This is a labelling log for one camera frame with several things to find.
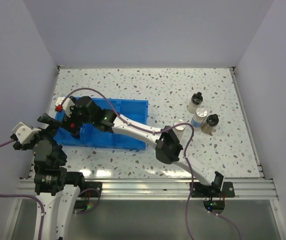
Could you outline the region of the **silver-lid white spice jar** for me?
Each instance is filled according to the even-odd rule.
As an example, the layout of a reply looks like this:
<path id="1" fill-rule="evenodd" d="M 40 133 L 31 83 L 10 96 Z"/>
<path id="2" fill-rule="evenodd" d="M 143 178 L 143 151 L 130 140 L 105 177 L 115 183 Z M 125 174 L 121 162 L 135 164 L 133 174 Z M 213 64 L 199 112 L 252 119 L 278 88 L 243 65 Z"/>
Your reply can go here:
<path id="1" fill-rule="evenodd" d="M 185 121 L 182 120 L 182 119 L 181 119 L 181 120 L 178 119 L 178 120 L 176 120 L 176 121 L 173 123 L 173 126 L 175 126 L 175 127 L 173 128 L 173 131 L 175 132 L 175 134 L 176 134 L 176 136 L 177 136 L 177 138 L 178 138 L 179 140 L 182 139 L 182 137 L 183 137 L 183 135 L 184 135 L 184 132 L 185 132 L 185 128 L 186 128 L 185 125 L 179 125 L 179 124 L 182 124 L 182 123 L 185 123 Z"/>

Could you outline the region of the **black-cap white powder grinder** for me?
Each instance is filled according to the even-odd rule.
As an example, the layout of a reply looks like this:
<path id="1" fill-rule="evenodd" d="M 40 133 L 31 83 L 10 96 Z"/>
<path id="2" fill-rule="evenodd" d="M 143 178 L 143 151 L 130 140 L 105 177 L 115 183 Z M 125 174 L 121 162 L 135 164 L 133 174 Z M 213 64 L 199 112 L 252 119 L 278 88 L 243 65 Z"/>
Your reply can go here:
<path id="1" fill-rule="evenodd" d="M 187 106 L 187 110 L 190 113 L 195 113 L 196 109 L 201 106 L 202 102 L 203 102 L 202 93 L 201 92 L 194 93 Z"/>

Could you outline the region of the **silver-lid blue-label spice jar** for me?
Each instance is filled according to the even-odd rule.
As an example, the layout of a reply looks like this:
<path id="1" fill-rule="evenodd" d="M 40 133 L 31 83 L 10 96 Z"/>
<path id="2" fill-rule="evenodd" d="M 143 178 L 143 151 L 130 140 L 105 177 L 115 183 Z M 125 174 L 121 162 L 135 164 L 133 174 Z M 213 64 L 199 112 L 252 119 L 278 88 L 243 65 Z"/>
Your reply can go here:
<path id="1" fill-rule="evenodd" d="M 208 111 L 205 107 L 198 107 L 195 110 L 194 115 L 191 119 L 191 125 L 194 127 L 196 131 L 200 130 L 202 124 L 207 118 L 207 115 L 208 115 Z"/>

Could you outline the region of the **black-cap brown spice grinder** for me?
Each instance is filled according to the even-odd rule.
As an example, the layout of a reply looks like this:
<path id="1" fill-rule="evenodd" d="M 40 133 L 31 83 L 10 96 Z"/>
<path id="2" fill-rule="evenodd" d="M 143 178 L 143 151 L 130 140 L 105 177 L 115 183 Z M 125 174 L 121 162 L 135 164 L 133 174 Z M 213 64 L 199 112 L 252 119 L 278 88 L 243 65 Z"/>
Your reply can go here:
<path id="1" fill-rule="evenodd" d="M 216 128 L 219 123 L 219 117 L 217 114 L 211 114 L 207 117 L 205 122 L 201 126 L 201 131 L 205 134 L 210 134 Z"/>

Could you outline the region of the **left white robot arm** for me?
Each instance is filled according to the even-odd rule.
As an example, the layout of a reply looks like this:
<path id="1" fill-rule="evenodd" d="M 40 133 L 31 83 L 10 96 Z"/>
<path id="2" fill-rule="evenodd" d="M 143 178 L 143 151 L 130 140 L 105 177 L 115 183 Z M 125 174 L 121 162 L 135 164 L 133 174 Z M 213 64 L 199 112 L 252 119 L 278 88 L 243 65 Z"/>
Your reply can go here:
<path id="1" fill-rule="evenodd" d="M 54 137 L 61 123 L 43 114 L 38 121 L 47 124 L 31 141 L 34 155 L 35 192 L 42 202 L 37 223 L 42 232 L 35 236 L 41 240 L 65 240 L 76 199 L 87 189 L 81 172 L 67 171 L 67 155 Z"/>

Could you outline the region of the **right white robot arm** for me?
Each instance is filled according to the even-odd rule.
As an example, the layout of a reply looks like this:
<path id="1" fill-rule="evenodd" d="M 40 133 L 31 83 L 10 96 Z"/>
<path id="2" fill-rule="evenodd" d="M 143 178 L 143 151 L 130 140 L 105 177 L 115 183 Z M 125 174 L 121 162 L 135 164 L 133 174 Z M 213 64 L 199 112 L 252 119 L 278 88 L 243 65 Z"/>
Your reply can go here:
<path id="1" fill-rule="evenodd" d="M 156 159 L 163 164 L 174 164 L 197 179 L 210 196 L 217 196 L 223 191 L 224 176 L 200 162 L 191 164 L 188 159 L 180 161 L 180 157 L 187 157 L 184 148 L 171 126 L 156 128 L 144 125 L 119 114 L 111 105 L 101 108 L 89 96 L 80 98 L 61 97 L 56 101 L 56 112 L 62 114 L 61 127 L 73 136 L 80 134 L 85 124 L 91 124 L 101 132 L 120 134 L 135 138 L 149 144 L 155 149 Z"/>

